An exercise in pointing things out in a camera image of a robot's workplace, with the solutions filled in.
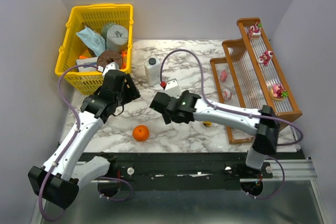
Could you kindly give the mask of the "white bottle black cap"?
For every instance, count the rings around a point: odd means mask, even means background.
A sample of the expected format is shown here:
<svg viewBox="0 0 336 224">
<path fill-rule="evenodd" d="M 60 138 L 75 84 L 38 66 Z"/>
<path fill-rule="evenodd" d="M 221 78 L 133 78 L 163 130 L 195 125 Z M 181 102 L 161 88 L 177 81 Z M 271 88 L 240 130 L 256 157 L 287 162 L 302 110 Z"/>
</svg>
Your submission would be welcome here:
<svg viewBox="0 0 336 224">
<path fill-rule="evenodd" d="M 160 83 L 160 67 L 161 62 L 155 57 L 149 58 L 144 63 L 145 76 L 149 86 L 153 87 Z"/>
</svg>

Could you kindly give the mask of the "yellow duck toy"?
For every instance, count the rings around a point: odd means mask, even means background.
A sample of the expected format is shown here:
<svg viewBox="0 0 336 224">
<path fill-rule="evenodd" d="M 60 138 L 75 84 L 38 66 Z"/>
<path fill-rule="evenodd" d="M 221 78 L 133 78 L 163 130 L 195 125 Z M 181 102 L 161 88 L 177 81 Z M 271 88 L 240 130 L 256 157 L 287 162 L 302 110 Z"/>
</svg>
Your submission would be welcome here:
<svg viewBox="0 0 336 224">
<path fill-rule="evenodd" d="M 212 123 L 207 122 L 207 121 L 203 122 L 203 124 L 204 124 L 205 127 L 211 127 L 212 126 Z"/>
</svg>

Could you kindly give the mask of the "orange fruit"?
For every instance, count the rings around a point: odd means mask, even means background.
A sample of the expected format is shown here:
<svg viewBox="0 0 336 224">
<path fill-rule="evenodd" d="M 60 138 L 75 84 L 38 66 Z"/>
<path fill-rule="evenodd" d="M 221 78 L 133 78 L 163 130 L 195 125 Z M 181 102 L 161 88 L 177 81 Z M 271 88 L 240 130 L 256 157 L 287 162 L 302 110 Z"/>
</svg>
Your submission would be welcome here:
<svg viewBox="0 0 336 224">
<path fill-rule="evenodd" d="M 149 138 L 150 131 L 145 125 L 138 125 L 133 129 L 132 136 L 138 142 L 144 142 Z"/>
</svg>

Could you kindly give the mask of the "pink white toy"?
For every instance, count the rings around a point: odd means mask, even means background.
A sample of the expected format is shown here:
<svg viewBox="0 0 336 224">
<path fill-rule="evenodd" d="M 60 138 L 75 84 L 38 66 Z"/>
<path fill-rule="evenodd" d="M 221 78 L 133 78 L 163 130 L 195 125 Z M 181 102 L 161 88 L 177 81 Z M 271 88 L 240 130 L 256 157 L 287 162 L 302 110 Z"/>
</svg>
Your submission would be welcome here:
<svg viewBox="0 0 336 224">
<path fill-rule="evenodd" d="M 223 90 L 223 98 L 225 101 L 228 101 L 232 98 L 232 92 L 229 89 Z"/>
</svg>

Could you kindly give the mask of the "pink round toy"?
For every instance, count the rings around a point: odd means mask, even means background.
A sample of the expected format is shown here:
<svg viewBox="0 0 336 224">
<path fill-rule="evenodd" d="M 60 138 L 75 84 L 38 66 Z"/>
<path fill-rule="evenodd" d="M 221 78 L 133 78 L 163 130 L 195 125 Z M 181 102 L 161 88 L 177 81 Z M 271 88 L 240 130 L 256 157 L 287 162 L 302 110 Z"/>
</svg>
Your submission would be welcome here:
<svg viewBox="0 0 336 224">
<path fill-rule="evenodd" d="M 220 80 L 221 80 L 222 82 L 225 82 L 227 78 L 228 78 L 228 73 L 227 73 L 227 71 L 226 71 L 226 70 L 221 71 L 221 72 L 220 72 Z"/>
</svg>

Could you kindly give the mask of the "yellow plastic basket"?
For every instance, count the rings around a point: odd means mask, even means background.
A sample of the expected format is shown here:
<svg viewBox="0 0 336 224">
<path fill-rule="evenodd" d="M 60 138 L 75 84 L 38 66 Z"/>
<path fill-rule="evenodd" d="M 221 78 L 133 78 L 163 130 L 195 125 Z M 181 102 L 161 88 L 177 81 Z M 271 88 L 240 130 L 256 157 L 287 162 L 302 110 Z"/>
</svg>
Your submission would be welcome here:
<svg viewBox="0 0 336 224">
<path fill-rule="evenodd" d="M 73 7 L 55 74 L 64 76 L 82 94 L 90 95 L 103 82 L 102 74 L 95 69 L 97 64 L 115 61 L 121 71 L 131 73 L 133 23 L 131 4 Z"/>
</svg>

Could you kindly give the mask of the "pink strawberry bear toy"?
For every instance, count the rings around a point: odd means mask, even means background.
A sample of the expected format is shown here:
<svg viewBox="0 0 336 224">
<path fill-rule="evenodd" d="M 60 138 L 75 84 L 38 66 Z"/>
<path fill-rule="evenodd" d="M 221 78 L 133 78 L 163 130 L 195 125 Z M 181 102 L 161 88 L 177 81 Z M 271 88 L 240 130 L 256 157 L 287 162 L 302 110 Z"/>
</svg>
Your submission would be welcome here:
<svg viewBox="0 0 336 224">
<path fill-rule="evenodd" d="M 263 66 L 268 66 L 268 63 L 272 60 L 274 53 L 271 50 L 266 50 L 258 58 L 258 63 Z"/>
</svg>

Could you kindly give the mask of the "red white bear toy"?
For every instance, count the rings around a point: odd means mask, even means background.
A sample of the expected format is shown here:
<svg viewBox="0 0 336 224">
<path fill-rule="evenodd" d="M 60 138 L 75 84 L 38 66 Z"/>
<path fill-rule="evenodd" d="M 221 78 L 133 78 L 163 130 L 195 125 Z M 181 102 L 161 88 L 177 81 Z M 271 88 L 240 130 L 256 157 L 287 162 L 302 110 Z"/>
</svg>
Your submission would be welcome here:
<svg viewBox="0 0 336 224">
<path fill-rule="evenodd" d="M 256 22 L 252 26 L 250 26 L 248 30 L 248 38 L 249 39 L 258 39 L 261 36 L 261 28 L 262 28 L 262 23 Z"/>
</svg>

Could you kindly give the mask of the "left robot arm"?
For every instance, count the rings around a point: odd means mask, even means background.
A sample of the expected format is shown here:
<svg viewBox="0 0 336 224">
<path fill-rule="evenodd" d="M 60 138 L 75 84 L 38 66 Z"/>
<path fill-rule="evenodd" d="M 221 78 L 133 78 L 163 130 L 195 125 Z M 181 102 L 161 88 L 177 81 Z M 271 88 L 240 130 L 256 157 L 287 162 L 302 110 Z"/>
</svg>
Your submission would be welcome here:
<svg viewBox="0 0 336 224">
<path fill-rule="evenodd" d="M 111 154 L 99 153 L 80 167 L 76 164 L 96 132 L 110 116 L 115 116 L 117 107 L 124 107 L 139 97 L 130 74 L 109 70 L 102 86 L 84 99 L 75 124 L 56 151 L 42 167 L 33 166 L 28 172 L 34 193 L 66 209 L 79 190 L 96 178 L 105 175 L 119 178 L 117 159 Z"/>
</svg>

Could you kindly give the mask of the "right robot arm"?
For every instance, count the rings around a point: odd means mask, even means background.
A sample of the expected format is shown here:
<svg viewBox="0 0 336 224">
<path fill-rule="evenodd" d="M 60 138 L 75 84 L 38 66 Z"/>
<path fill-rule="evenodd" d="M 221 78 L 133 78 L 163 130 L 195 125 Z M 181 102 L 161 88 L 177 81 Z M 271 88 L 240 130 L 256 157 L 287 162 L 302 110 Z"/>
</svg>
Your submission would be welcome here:
<svg viewBox="0 0 336 224">
<path fill-rule="evenodd" d="M 165 124 L 207 121 L 238 129 L 254 137 L 247 152 L 247 167 L 261 170 L 264 161 L 276 153 L 279 122 L 272 107 L 246 109 L 206 100 L 198 94 L 184 91 L 178 98 L 158 92 L 150 108 L 163 116 Z"/>
</svg>

